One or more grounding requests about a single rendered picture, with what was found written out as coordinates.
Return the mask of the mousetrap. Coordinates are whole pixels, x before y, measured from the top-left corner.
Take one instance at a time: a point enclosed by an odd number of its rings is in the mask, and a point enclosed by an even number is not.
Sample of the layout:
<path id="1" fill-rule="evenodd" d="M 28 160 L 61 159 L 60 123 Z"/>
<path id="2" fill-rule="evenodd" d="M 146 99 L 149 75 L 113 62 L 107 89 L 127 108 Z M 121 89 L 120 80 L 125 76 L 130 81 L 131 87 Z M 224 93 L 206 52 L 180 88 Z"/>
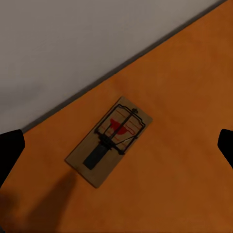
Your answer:
<path id="1" fill-rule="evenodd" d="M 99 188 L 152 121 L 123 96 L 66 160 Z"/>

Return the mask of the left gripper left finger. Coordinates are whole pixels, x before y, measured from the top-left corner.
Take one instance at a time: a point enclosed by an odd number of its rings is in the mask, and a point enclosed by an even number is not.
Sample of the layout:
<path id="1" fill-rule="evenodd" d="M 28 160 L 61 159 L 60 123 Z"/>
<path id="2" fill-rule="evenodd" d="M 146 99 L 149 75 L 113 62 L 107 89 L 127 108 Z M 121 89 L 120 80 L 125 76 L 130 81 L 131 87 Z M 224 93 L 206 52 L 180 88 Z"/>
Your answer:
<path id="1" fill-rule="evenodd" d="M 0 134 L 0 187 L 25 149 L 21 129 Z"/>

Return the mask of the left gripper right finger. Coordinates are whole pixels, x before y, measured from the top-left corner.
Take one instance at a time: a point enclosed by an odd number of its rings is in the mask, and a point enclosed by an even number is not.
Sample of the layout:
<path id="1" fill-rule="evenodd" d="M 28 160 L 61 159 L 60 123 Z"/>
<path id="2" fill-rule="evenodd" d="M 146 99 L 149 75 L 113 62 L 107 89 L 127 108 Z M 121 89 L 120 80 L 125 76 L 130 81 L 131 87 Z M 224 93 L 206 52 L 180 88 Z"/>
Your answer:
<path id="1" fill-rule="evenodd" d="M 222 129 L 217 145 L 233 168 L 233 131 Z"/>

